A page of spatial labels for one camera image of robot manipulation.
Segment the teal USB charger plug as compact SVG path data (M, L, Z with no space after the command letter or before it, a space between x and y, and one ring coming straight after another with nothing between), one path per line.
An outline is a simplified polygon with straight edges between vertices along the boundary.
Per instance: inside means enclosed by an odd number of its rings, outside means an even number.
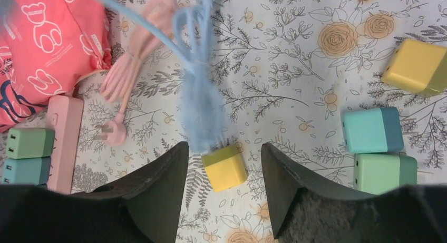
M50 175L51 158L7 158L3 165L1 184L46 184Z

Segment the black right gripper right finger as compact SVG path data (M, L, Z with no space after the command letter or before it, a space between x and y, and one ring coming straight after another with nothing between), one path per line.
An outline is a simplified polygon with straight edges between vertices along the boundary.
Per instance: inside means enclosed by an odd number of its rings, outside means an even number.
M261 161L273 234L279 242L401 242L372 194L328 180L271 143Z

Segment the light green USB charger plug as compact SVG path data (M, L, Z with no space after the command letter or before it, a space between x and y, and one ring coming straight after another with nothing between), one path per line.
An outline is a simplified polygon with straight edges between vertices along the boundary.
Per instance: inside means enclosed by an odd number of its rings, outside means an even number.
M7 135L6 155L12 159L49 157L54 138L52 129L11 128Z

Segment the pink power strip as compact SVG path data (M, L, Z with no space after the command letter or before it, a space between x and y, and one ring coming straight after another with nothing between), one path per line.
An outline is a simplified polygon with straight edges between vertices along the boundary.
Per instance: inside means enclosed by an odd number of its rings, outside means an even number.
M66 95L50 98L46 127L55 131L48 189L69 195L76 159L84 102Z

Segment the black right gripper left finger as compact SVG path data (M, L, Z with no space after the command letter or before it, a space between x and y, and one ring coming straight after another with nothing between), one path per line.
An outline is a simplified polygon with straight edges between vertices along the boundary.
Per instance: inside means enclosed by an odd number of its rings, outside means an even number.
M189 147L182 141L159 158L91 192L75 242L175 242Z

